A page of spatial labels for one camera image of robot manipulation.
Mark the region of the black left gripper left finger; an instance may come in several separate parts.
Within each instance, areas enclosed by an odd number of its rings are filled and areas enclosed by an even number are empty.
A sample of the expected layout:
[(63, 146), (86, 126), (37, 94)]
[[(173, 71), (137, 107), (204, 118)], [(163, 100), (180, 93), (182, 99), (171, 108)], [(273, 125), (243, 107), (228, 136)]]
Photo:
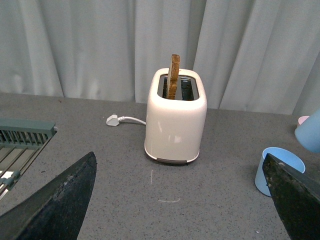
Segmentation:
[(75, 240), (88, 209), (97, 172), (89, 152), (0, 217), (2, 240)]

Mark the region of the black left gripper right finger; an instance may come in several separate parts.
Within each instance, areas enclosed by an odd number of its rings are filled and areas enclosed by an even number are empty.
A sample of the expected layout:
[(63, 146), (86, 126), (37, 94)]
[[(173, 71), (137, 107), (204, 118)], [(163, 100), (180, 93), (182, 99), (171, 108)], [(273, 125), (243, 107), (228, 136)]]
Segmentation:
[(268, 153), (262, 165), (276, 211), (292, 240), (320, 238), (320, 184)]

